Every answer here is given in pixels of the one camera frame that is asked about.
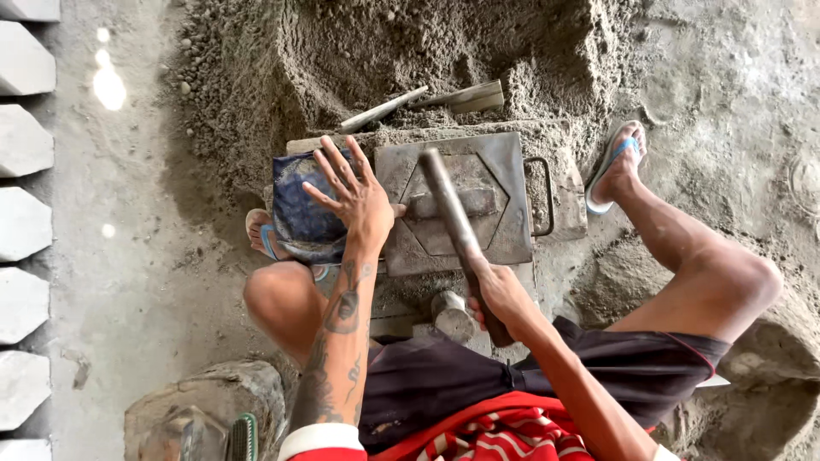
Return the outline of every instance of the white sleeve cuff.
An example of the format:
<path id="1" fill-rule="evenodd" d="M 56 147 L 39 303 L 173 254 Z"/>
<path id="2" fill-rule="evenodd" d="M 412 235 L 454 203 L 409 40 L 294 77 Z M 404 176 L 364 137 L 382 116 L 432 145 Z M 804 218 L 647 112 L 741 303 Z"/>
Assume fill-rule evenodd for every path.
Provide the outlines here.
<path id="1" fill-rule="evenodd" d="M 653 461 L 681 461 L 680 458 L 672 454 L 671 451 L 667 450 L 665 446 L 658 445 L 658 451 L 655 452 L 655 457 L 652 458 Z"/>
<path id="2" fill-rule="evenodd" d="M 364 451 L 364 447 L 358 441 L 357 427 L 341 422 L 322 422 L 291 432 L 279 450 L 278 461 L 287 461 L 297 454 L 323 448 L 349 448 Z"/>

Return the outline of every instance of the bare foot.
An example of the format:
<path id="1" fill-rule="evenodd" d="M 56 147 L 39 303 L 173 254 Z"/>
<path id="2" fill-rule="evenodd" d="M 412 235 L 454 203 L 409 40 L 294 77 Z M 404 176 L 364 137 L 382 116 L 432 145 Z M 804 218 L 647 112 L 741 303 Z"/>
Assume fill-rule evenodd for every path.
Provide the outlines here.
<path id="1" fill-rule="evenodd" d="M 592 189 L 592 199 L 596 203 L 612 202 L 613 191 L 623 184 L 623 180 L 638 177 L 638 165 L 646 155 L 644 127 L 637 121 L 623 126 L 615 137 L 613 148 L 617 149 L 630 137 L 638 141 L 639 152 L 635 152 L 635 149 L 629 146 L 615 157 L 615 160 L 609 165 L 601 179 L 598 180 L 598 184 Z"/>
<path id="2" fill-rule="evenodd" d="M 251 215 L 250 219 L 251 223 L 248 225 L 248 238 L 251 240 L 251 248 L 262 252 L 266 256 L 270 256 L 265 249 L 265 244 L 262 242 L 262 226 L 266 224 L 273 224 L 273 218 L 271 218 L 271 215 L 267 213 L 255 212 Z M 277 261 L 293 261 L 290 253 L 283 250 L 276 243 L 276 233 L 273 230 L 267 231 L 267 241 L 271 244 L 273 255 L 276 257 Z M 313 271 L 314 276 L 320 276 L 324 272 L 325 268 L 322 266 L 312 266 L 311 270 Z"/>

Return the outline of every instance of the man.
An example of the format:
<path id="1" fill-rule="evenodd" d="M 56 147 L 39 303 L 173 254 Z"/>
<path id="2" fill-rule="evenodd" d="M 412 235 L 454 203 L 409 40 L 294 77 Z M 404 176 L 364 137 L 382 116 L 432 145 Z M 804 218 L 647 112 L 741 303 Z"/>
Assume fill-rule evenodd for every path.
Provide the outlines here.
<path id="1" fill-rule="evenodd" d="M 326 154 L 314 155 L 336 199 L 303 188 L 348 227 L 332 295 L 325 299 L 296 262 L 259 269 L 244 293 L 259 326 L 303 370 L 281 460 L 677 459 L 647 430 L 714 374 L 781 289 L 771 262 L 640 182 L 645 133 L 633 121 L 611 138 L 587 203 L 592 212 L 617 203 L 675 272 L 654 298 L 606 331 L 562 317 L 550 324 L 509 268 L 472 249 L 481 294 L 530 349 L 527 359 L 507 366 L 435 335 L 368 349 L 376 263 L 394 210 L 353 137 L 347 145 L 361 180 L 330 138 L 321 144 Z M 254 248 L 275 240 L 261 231 L 269 216 L 251 218 Z"/>

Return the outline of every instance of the shorts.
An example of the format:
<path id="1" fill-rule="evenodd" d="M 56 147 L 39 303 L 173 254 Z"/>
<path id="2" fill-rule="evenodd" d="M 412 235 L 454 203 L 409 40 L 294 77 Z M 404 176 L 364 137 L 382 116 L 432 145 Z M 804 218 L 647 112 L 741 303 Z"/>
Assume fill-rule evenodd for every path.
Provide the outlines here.
<path id="1" fill-rule="evenodd" d="M 553 326 L 587 370 L 646 429 L 708 380 L 731 347 L 683 333 L 587 331 L 564 317 L 556 318 Z M 504 364 L 442 333 L 377 341 L 382 346 L 370 350 L 359 421 L 359 441 L 370 454 L 513 390 L 556 397 L 532 354 Z"/>

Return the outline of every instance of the left hand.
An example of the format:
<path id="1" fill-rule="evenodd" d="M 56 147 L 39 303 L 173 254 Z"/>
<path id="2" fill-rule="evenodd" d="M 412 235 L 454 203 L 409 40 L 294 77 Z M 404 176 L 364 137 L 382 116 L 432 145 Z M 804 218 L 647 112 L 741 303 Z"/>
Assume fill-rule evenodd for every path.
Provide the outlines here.
<path id="1" fill-rule="evenodd" d="M 330 162 L 319 150 L 313 151 L 313 157 L 325 173 L 330 187 L 336 192 L 336 200 L 324 195 L 306 181 L 302 183 L 302 188 L 320 205 L 331 210 L 342 220 L 348 228 L 348 241 L 360 240 L 360 243 L 367 246 L 378 245 L 378 249 L 381 250 L 390 229 L 393 228 L 394 219 L 403 216 L 406 207 L 390 204 L 387 193 L 376 180 L 367 157 L 353 136 L 348 136 L 345 142 L 362 179 L 356 177 L 347 159 L 333 144 L 330 136 L 322 136 L 321 146 L 330 157 Z"/>

